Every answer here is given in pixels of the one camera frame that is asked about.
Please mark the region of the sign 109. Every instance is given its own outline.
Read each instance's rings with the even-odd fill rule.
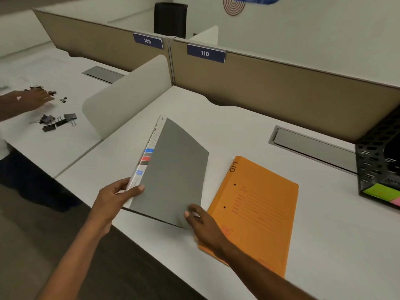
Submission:
[[[148,35],[142,35],[142,34],[137,34],[133,33],[133,38],[135,39],[136,43],[159,48],[161,50],[164,49],[162,39],[156,38],[156,37],[149,37]]]
[[[220,63],[225,63],[226,52],[223,50],[215,50],[212,48],[207,48],[198,45],[191,45],[191,44],[187,44],[187,49],[188,49],[187,50],[188,55]]]

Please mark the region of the person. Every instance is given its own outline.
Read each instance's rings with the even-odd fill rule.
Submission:
[[[33,111],[54,100],[46,90],[11,91],[0,95],[0,121]],[[15,148],[8,147],[0,132],[0,184],[14,189],[24,199],[65,212],[81,201],[64,189]]]
[[[144,191],[145,187],[140,185],[119,193],[128,182],[129,178],[122,179],[99,191],[87,221],[36,300],[77,298],[100,239],[109,232],[113,219],[124,203]],[[190,205],[184,216],[198,241],[228,263],[258,300],[315,299],[242,252],[225,237],[213,217],[200,206]]]

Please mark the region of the pink sticky note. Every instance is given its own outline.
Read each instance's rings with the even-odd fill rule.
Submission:
[[[397,206],[400,206],[400,197],[398,197],[397,199],[392,200],[391,203],[393,203],[393,204],[395,204]]]

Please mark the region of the dark pants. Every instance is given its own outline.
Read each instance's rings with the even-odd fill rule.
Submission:
[[[16,149],[0,160],[0,184],[24,199],[66,212],[81,201]]]

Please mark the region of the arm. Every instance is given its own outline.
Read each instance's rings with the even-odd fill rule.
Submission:
[[[229,264],[232,270],[258,300],[315,300],[276,273],[242,252],[222,233],[212,216],[192,204],[185,218],[199,242]]]
[[[54,100],[54,98],[41,88],[26,91],[12,91],[1,95],[0,121],[10,119],[27,111],[35,110],[51,100]]]
[[[141,194],[144,186],[124,190],[129,178],[114,182],[99,191],[86,223],[62,257],[36,300],[76,299],[86,277],[100,239],[110,231],[113,219],[131,197]]]

